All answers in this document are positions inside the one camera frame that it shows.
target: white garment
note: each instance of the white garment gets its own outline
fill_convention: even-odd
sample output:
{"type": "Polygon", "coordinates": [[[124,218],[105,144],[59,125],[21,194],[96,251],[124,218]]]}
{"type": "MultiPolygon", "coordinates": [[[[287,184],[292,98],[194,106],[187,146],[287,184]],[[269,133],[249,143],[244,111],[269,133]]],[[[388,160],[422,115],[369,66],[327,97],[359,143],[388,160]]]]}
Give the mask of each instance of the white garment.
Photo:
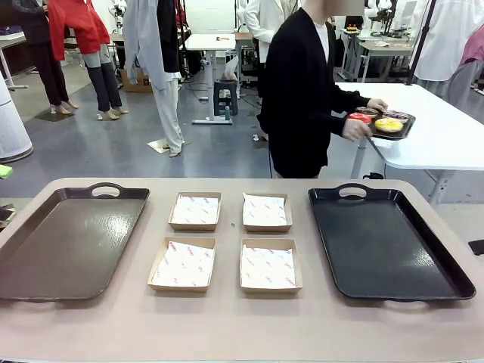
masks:
{"type": "MultiPolygon", "coordinates": [[[[418,14],[427,2],[420,0],[417,6],[418,14]]],[[[459,67],[467,40],[482,23],[484,0],[437,0],[415,76],[426,81],[449,80],[459,67]]]]}
{"type": "MultiPolygon", "coordinates": [[[[300,5],[297,0],[296,8],[299,9],[300,5]]],[[[286,20],[281,0],[250,0],[244,19],[247,29],[259,40],[260,62],[265,63],[272,37],[286,20]]]]}
{"type": "Polygon", "coordinates": [[[178,80],[172,79],[165,84],[165,89],[160,91],[153,83],[154,100],[157,103],[158,114],[160,115],[161,126],[165,132],[166,141],[172,153],[182,151],[184,143],[182,131],[178,124],[176,114],[178,106],[178,80]]]}
{"type": "Polygon", "coordinates": [[[323,46],[324,56],[326,57],[326,63],[330,59],[330,38],[327,33],[327,27],[325,25],[314,23],[316,31],[318,32],[319,39],[321,40],[321,45],[323,46]]]}

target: black pants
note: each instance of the black pants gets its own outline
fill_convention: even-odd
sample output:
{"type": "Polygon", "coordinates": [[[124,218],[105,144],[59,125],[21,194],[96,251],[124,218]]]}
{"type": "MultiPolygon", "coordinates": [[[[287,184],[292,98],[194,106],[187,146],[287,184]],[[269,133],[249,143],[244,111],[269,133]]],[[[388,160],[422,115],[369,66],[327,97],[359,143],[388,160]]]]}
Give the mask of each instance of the black pants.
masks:
{"type": "Polygon", "coordinates": [[[118,91],[118,82],[114,76],[114,68],[111,62],[103,63],[100,67],[88,68],[96,95],[98,95],[98,110],[107,112],[112,107],[123,105],[118,91]]]}
{"type": "Polygon", "coordinates": [[[44,83],[48,101],[54,106],[60,106],[62,101],[69,101],[61,63],[54,59],[52,44],[48,42],[29,45],[29,50],[33,63],[39,71],[40,79],[44,83]]]}

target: beige tabletop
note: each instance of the beige tabletop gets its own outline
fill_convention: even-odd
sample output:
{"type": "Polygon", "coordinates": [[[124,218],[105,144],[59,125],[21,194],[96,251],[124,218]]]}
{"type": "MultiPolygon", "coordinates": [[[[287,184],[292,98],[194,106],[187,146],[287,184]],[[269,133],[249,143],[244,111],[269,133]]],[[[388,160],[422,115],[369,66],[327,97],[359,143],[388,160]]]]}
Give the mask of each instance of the beige tabletop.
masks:
{"type": "Polygon", "coordinates": [[[0,234],[0,246],[56,189],[115,182],[151,195],[107,291],[88,302],[0,302],[0,355],[56,361],[319,360],[450,361],[484,358],[484,273],[470,250],[409,184],[415,205],[476,285],[466,302],[363,302],[343,298],[328,270],[307,191],[344,181],[267,179],[63,179],[54,181],[0,234]],[[174,233],[167,219],[179,191],[220,191],[217,252],[206,294],[155,293],[155,253],[174,233]],[[238,280],[242,192],[288,193],[302,290],[287,299],[246,296],[238,280]]]}

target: desk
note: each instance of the desk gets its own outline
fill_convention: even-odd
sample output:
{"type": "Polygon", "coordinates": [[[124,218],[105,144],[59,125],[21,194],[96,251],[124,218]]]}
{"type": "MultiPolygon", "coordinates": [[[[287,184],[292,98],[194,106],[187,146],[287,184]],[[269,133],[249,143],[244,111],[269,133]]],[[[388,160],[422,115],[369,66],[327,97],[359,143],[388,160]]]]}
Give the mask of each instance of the desk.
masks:
{"type": "Polygon", "coordinates": [[[14,80],[12,79],[12,75],[10,74],[10,70],[8,69],[8,63],[5,59],[5,54],[3,52],[4,48],[8,48],[12,45],[16,45],[22,42],[26,42],[25,35],[23,33],[11,34],[9,36],[0,36],[0,60],[2,61],[3,69],[5,71],[5,75],[7,76],[7,87],[9,87],[10,89],[28,87],[26,85],[14,84],[14,80]]]}
{"type": "Polygon", "coordinates": [[[361,66],[361,56],[364,49],[361,47],[365,42],[383,41],[387,43],[405,43],[406,39],[397,39],[389,36],[370,36],[361,33],[342,31],[348,37],[348,45],[345,47],[343,55],[342,70],[338,74],[345,80],[356,82],[361,66]]]}
{"type": "MultiPolygon", "coordinates": [[[[405,43],[404,41],[396,43],[391,42],[387,47],[378,47],[376,42],[363,42],[360,44],[361,48],[366,49],[368,55],[366,57],[365,71],[363,72],[362,83],[365,83],[366,75],[368,73],[368,66],[370,65],[371,57],[388,57],[388,63],[386,65],[384,76],[388,76],[390,67],[394,57],[411,57],[414,52],[414,43],[405,43]]],[[[359,70],[361,66],[361,57],[356,60],[356,69],[359,70]]]]}
{"type": "Polygon", "coordinates": [[[365,302],[345,299],[327,267],[307,191],[347,181],[203,178],[75,178],[46,187],[0,234],[0,246],[53,191],[114,182],[149,188],[146,207],[113,279],[97,299],[0,302],[0,352],[42,361],[452,361],[484,357],[484,272],[472,252],[403,181],[361,181],[405,193],[453,255],[477,295],[466,302],[365,302]],[[213,277],[206,294],[161,293],[147,285],[179,191],[220,191],[213,277]],[[289,299],[249,298],[239,285],[243,192],[289,195],[302,290],[289,299]]]}
{"type": "Polygon", "coordinates": [[[237,95],[240,95],[240,80],[242,78],[242,47],[244,45],[249,45],[253,47],[253,37],[250,33],[234,32],[234,35],[235,46],[237,48],[237,56],[239,58],[239,63],[237,64],[237,95]]]}
{"type": "MultiPolygon", "coordinates": [[[[397,169],[443,170],[430,195],[438,203],[456,170],[484,171],[484,126],[419,85],[389,83],[340,83],[341,89],[382,98],[391,110],[417,117],[409,136],[401,141],[370,140],[383,161],[397,169]]],[[[368,145],[358,147],[352,178],[358,178],[368,145]]]]}
{"type": "Polygon", "coordinates": [[[209,116],[206,119],[195,119],[197,125],[231,125],[231,120],[224,116],[215,116],[213,100],[213,83],[215,82],[214,66],[216,51],[229,51],[235,48],[234,34],[192,34],[185,42],[189,51],[206,51],[206,87],[209,95],[209,116]]]}

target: white pants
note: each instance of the white pants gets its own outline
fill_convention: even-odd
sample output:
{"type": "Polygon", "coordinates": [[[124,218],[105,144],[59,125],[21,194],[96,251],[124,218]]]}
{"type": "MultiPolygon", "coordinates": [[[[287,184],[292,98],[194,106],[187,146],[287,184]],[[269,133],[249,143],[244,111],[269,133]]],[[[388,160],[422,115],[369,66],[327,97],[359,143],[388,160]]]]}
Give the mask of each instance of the white pants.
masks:
{"type": "Polygon", "coordinates": [[[179,153],[182,151],[184,140],[176,114],[178,106],[178,80],[172,79],[167,82],[166,88],[162,91],[158,90],[153,84],[151,87],[153,88],[154,100],[157,103],[161,126],[165,132],[169,149],[172,153],[179,153]]]}

